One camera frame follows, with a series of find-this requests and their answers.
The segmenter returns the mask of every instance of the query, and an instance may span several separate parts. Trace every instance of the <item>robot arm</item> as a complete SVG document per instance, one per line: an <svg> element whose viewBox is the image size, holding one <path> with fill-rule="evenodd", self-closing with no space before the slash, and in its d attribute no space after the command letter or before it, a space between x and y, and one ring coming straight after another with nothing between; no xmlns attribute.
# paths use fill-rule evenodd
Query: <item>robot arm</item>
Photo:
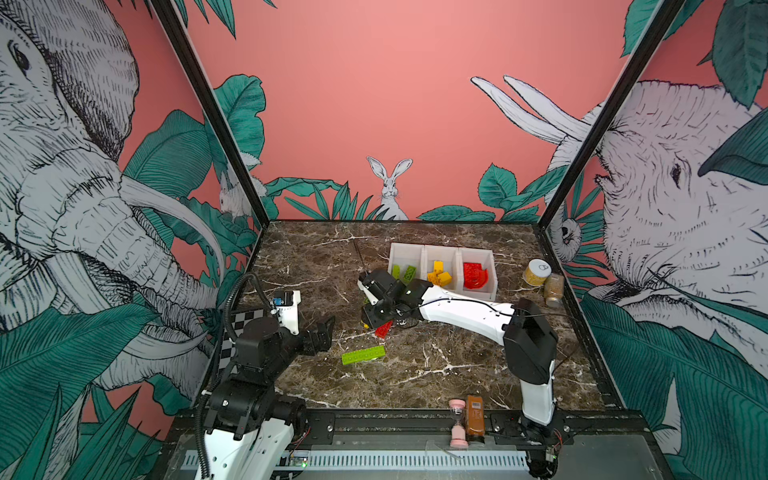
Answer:
<svg viewBox="0 0 768 480"><path fill-rule="evenodd" d="M549 425L554 414L552 372L558 336L533 302L523 299L514 308L418 279L406 286L384 269L361 274L358 287L370 301L362 309L362 321L372 328L415 317L459 326L504 346L509 372L520 379L523 415Z"/></svg>

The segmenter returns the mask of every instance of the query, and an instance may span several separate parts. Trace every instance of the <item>jar lid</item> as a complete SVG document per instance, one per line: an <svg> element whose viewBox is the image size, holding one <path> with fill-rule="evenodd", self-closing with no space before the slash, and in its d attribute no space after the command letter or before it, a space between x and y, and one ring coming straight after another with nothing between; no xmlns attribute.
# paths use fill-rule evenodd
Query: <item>jar lid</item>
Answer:
<svg viewBox="0 0 768 480"><path fill-rule="evenodd" d="M534 258L531 260L528 263L528 268L535 276L547 277L550 273L552 273L552 267L549 266L549 263L543 261L540 258Z"/></svg>

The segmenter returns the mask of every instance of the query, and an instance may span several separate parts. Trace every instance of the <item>tropical leaf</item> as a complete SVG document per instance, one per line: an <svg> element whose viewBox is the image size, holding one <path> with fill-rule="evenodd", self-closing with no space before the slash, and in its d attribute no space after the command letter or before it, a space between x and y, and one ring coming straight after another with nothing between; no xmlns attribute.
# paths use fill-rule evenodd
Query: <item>tropical leaf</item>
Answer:
<svg viewBox="0 0 768 480"><path fill-rule="evenodd" d="M313 185L312 187L315 189L315 201L317 202L320 215L322 215L323 218L330 219L328 214L328 203L326 202L326 199L323 198L323 193L316 185Z"/></svg>
<svg viewBox="0 0 768 480"><path fill-rule="evenodd" d="M768 471L768 380L684 328L635 322L585 295L581 308L629 409L651 430L664 420L672 383L682 419L682 464L700 478L762 478Z"/></svg>
<svg viewBox="0 0 768 480"><path fill-rule="evenodd" d="M186 198L203 183L211 163L205 127L174 110L144 138L123 175L169 197Z"/></svg>
<svg viewBox="0 0 768 480"><path fill-rule="evenodd" d="M582 201L579 204L578 209L576 209L576 213L574 214L574 218L579 218L581 216L581 214L583 214L585 211L587 211L589 209L589 207L592 206L592 203L594 202L594 199L598 197L598 194L600 194L601 191L602 190L600 189L600 187L596 187L594 190L592 190L589 193L589 195L587 195L584 198L584 201Z"/></svg>
<svg viewBox="0 0 768 480"><path fill-rule="evenodd" d="M513 210L504 214L500 221L518 222L518 223L536 223L538 222L538 207L524 208L522 210Z"/></svg>
<svg viewBox="0 0 768 480"><path fill-rule="evenodd" d="M580 265L595 265L608 270L608 265L595 258L587 257L586 255L577 255L574 257L573 263L578 263Z"/></svg>
<svg viewBox="0 0 768 480"><path fill-rule="evenodd" d="M470 214L472 209L462 205L443 205L424 212L417 218L428 222L450 222L456 220L461 215Z"/></svg>
<svg viewBox="0 0 768 480"><path fill-rule="evenodd" d="M154 387L152 399L163 407L165 415L176 415L179 410L190 408L192 401L181 395L168 378L158 373L147 381Z"/></svg>
<svg viewBox="0 0 768 480"><path fill-rule="evenodd" d="M234 75L214 91L237 147L258 158L264 148L264 124L257 115L266 108L261 80L248 75Z"/></svg>
<svg viewBox="0 0 768 480"><path fill-rule="evenodd" d="M496 215L493 212L486 212L483 210L463 214L456 219L457 222L492 222L493 220L496 220Z"/></svg>
<svg viewBox="0 0 768 480"><path fill-rule="evenodd" d="M725 2L715 28L712 65L730 96L752 107L768 69L768 3Z"/></svg>
<svg viewBox="0 0 768 480"><path fill-rule="evenodd" d="M95 434L88 440L77 458L72 462L64 480L99 480L109 468L120 439L128 424L138 390L117 407L112 415L102 423Z"/></svg>
<svg viewBox="0 0 768 480"><path fill-rule="evenodd" d="M491 164L480 179L478 194L482 203L501 208L502 200L518 194L518 181L511 171Z"/></svg>
<svg viewBox="0 0 768 480"><path fill-rule="evenodd" d="M633 0L627 10L627 18L624 21L624 53L622 57L634 51L634 47L645 30L645 25L656 9L659 0Z"/></svg>
<svg viewBox="0 0 768 480"><path fill-rule="evenodd" d="M512 197L506 197L501 201L500 205L504 209L504 212L507 213L510 210L516 210L524 205L527 205L533 200L536 200L533 198L533 193L519 194Z"/></svg>
<svg viewBox="0 0 768 480"><path fill-rule="evenodd" d="M579 278L608 278L602 272L589 266L563 265L563 270L573 276L578 276Z"/></svg>
<svg viewBox="0 0 768 480"><path fill-rule="evenodd" d="M235 37L235 15L232 12L231 0L207 0L216 16L224 23L227 30Z"/></svg>
<svg viewBox="0 0 768 480"><path fill-rule="evenodd" d="M288 190L299 197L308 197L315 193L315 186L320 190L332 188L338 191L341 189L341 185L333 180L310 180L309 178L293 177L279 177L265 185L268 197L278 197L283 193L283 190Z"/></svg>
<svg viewBox="0 0 768 480"><path fill-rule="evenodd" d="M574 286L574 287L580 287L585 288L587 290L595 288L595 284L590 282L589 280L584 280L583 278L575 278L575 277L568 277L568 282Z"/></svg>
<svg viewBox="0 0 768 480"><path fill-rule="evenodd" d="M701 165L699 177L713 170L768 185L768 108L728 137Z"/></svg>
<svg viewBox="0 0 768 480"><path fill-rule="evenodd" d="M12 480L42 480L48 457L51 456L58 421L61 418L61 389L57 388L48 413L45 414L40 429L24 452L21 461L13 472Z"/></svg>
<svg viewBox="0 0 768 480"><path fill-rule="evenodd" d="M590 243L589 245L582 245L578 249L579 255L586 255L587 253L602 252L604 250L602 243Z"/></svg>
<svg viewBox="0 0 768 480"><path fill-rule="evenodd" d="M66 411L144 324L158 317L135 303L93 315L61 315L48 309L1 335L0 471L30 445L43 422L41 412L51 405L58 388L61 410ZM24 393L24 402L18 401L19 392Z"/></svg>
<svg viewBox="0 0 768 480"><path fill-rule="evenodd" d="M552 189L557 188L560 182L563 181L566 171L568 171L568 165L553 168L536 180L533 180L520 194L531 194L531 201L537 200L548 194Z"/></svg>
<svg viewBox="0 0 768 480"><path fill-rule="evenodd" d="M311 217L315 220L328 220L327 218L323 217L323 215L318 214L316 211L312 210L307 205L302 204L301 202L296 201L293 198L286 197L286 202L288 202L289 205L297 209L302 214L307 215L308 217Z"/></svg>
<svg viewBox="0 0 768 480"><path fill-rule="evenodd" d="M205 224L214 232L216 239L224 256L238 252L247 255L246 246L253 245L258 240L258 233L254 232L245 224L238 223L232 214L222 214L220 210L212 207L208 202L202 204L196 198L181 198L179 201L192 210ZM158 214L163 223L174 232L174 235L183 241L194 245L200 244L203 252L208 254L212 251L208 242L194 228L187 225L182 220L167 214Z"/></svg>
<svg viewBox="0 0 768 480"><path fill-rule="evenodd" d="M578 209L578 203L581 200L581 188L584 186L584 171L582 170L581 173L576 178L576 183L574 183L574 194L571 197L571 217L576 216L576 209Z"/></svg>
<svg viewBox="0 0 768 480"><path fill-rule="evenodd" d="M674 18L672 25L670 25L669 30L667 30L667 34L664 36L664 40L671 37L672 34L677 31L677 29L682 27L683 24L690 18L690 16L694 14L696 9L699 8L699 5L701 5L701 2L703 1L704 0L685 0L683 8L681 8L677 13L677 17Z"/></svg>

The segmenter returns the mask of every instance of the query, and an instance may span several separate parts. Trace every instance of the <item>marble table surface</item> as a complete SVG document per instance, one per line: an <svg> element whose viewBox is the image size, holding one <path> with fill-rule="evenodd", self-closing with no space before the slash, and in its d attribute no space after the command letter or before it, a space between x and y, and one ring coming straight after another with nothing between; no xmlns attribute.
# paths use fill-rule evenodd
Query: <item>marble table surface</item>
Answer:
<svg viewBox="0 0 768 480"><path fill-rule="evenodd" d="M363 328L357 290L360 260L369 269L386 267L391 242L428 243L493 250L498 275L497 302L529 298L550 313L559 336L554 395L563 409L602 410L571 321L563 309L545 307L541 289L522 279L526 263L541 256L533 230L525 225L429 223L272 222L254 271L269 293L298 289L302 328L336 316L333 347L314 357L300 356L278 379L278 392L298 396L310 408L443 408L452 398L480 395L487 409L520 409L520 382L507 371L503 348L477 333L442 323L394 326L382 340ZM238 308L259 306L255 293ZM386 356L348 366L341 355L384 345Z"/></svg>

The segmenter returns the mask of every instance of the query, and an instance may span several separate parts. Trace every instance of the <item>rabbit illustration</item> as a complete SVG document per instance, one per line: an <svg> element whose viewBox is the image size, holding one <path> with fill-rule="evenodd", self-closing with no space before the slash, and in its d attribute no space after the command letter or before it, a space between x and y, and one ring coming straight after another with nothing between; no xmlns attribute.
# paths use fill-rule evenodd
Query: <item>rabbit illustration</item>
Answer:
<svg viewBox="0 0 768 480"><path fill-rule="evenodd" d="M383 219L408 220L408 216L402 210L400 210L400 207L397 204L396 198L398 196L398 191L397 187L395 186L395 181L397 180L397 177L404 174L406 170L408 170L411 165L413 165L413 160L407 158L398 163L395 167L395 171L392 172L391 177L387 177L386 168L384 168L384 165L382 165L380 161L373 157L368 157L368 163L371 164L371 170L373 170L373 173L378 178L384 180L384 188L382 188L382 210L386 209L386 213L384 214Z"/></svg>

